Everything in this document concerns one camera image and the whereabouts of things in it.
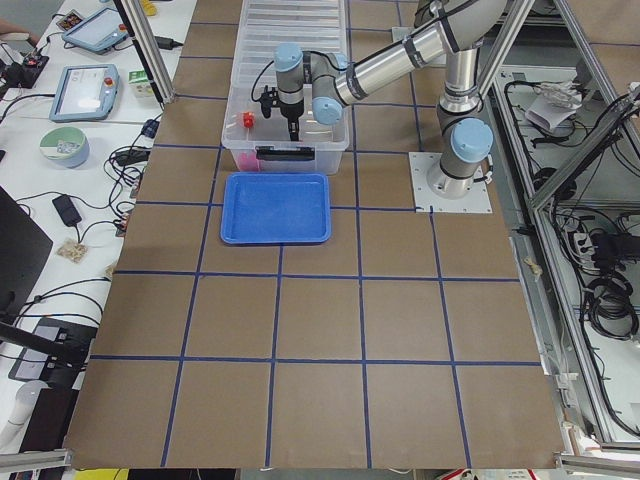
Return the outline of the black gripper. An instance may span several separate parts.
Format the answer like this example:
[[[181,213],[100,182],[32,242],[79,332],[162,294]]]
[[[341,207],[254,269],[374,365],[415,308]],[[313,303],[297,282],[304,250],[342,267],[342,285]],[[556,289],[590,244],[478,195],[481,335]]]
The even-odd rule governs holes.
[[[291,141],[300,140],[299,119],[304,114],[304,91],[302,88],[297,91],[278,91],[281,114],[288,121],[288,132]]]

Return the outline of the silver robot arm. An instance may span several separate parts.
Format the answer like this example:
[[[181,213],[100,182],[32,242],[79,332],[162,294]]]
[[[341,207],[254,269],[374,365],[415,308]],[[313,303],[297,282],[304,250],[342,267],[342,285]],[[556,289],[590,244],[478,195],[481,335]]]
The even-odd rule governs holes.
[[[368,57],[350,62],[338,54],[304,50],[282,43],[274,52],[276,85],[257,97],[264,117],[278,109],[287,119],[291,140],[299,138],[299,119],[310,86],[312,114],[332,126],[344,108],[364,100],[395,80],[446,58],[444,91],[437,114],[444,151],[427,174],[430,189],[445,199],[464,197],[493,145],[490,127],[478,119],[479,49],[485,34],[506,7],[503,1],[421,1],[413,30]]]

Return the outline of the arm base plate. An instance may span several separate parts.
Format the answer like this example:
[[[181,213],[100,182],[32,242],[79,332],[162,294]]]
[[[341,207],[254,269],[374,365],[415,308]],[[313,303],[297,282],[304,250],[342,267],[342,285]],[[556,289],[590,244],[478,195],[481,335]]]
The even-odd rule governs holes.
[[[457,180],[441,170],[438,152],[410,152],[415,210],[423,213],[491,214],[486,175],[477,165],[474,176]]]

